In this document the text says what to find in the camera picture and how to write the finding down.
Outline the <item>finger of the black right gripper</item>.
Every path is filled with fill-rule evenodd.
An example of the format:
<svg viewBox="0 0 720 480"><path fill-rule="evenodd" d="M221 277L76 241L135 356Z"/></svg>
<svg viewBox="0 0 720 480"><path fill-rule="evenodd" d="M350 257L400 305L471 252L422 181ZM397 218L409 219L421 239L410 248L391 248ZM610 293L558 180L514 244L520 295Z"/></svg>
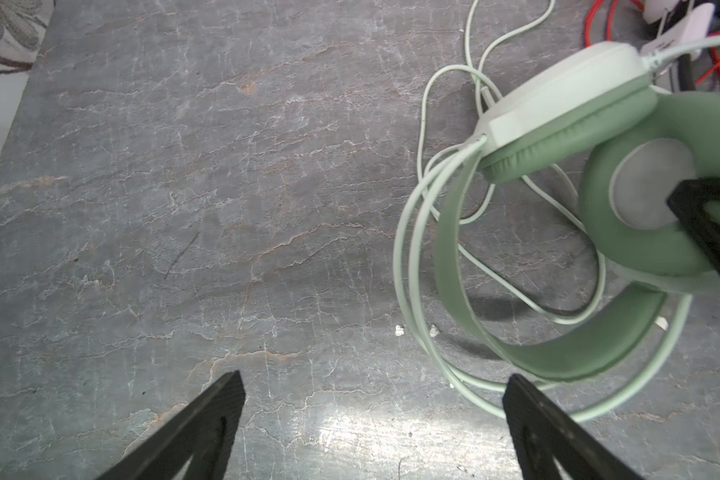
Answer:
<svg viewBox="0 0 720 480"><path fill-rule="evenodd" d="M720 178L681 181L667 205L720 277L720 215L711 209L720 206Z"/></svg>

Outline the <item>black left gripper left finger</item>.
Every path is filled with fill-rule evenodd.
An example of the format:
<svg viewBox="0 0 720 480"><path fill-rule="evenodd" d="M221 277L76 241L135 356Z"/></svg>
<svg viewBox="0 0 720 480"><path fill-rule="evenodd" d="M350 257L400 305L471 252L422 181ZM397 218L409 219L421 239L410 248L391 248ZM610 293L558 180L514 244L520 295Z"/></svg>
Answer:
<svg viewBox="0 0 720 480"><path fill-rule="evenodd" d="M222 479L246 400L238 371L227 372L103 479Z"/></svg>

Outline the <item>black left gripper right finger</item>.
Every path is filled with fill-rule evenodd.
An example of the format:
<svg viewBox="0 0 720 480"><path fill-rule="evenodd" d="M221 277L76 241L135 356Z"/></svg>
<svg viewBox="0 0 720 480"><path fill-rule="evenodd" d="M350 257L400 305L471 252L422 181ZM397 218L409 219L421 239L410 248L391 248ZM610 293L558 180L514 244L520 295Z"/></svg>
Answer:
<svg viewBox="0 0 720 480"><path fill-rule="evenodd" d="M641 478L525 377L509 378L502 405L525 479Z"/></svg>

